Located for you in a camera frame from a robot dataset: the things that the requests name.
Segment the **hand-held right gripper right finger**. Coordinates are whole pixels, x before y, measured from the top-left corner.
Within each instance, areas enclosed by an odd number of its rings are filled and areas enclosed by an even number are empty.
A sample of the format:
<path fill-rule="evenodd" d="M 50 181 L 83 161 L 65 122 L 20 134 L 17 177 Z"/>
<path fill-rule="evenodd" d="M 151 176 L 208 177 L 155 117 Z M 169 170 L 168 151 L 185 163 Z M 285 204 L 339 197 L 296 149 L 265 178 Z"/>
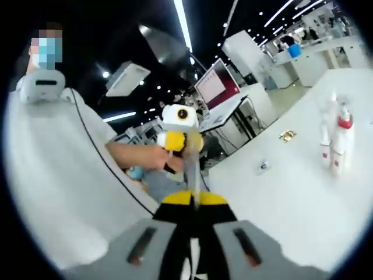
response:
<path fill-rule="evenodd" d="M 199 194 L 196 218 L 203 272 L 209 279 L 328 279 L 328 272 L 299 265 L 281 245 L 212 192 Z"/>

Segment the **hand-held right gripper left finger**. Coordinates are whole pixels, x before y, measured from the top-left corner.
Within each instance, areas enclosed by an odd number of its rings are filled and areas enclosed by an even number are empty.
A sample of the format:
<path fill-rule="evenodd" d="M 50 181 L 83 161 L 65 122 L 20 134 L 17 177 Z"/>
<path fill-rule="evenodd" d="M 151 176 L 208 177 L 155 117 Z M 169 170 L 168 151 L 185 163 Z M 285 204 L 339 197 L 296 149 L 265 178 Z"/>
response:
<path fill-rule="evenodd" d="M 193 209 L 193 191 L 167 196 L 151 219 L 111 241 L 98 260 L 69 269 L 68 279 L 192 279 Z"/>

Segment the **person's left hand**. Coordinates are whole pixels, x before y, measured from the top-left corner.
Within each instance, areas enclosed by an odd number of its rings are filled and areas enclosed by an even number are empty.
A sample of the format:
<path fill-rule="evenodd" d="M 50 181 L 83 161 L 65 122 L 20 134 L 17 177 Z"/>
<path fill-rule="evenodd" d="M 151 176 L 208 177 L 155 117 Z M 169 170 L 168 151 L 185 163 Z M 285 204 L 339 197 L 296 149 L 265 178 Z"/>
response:
<path fill-rule="evenodd" d="M 153 148 L 153 163 L 155 168 L 164 169 L 171 158 L 171 154 L 162 147 L 155 146 Z"/>

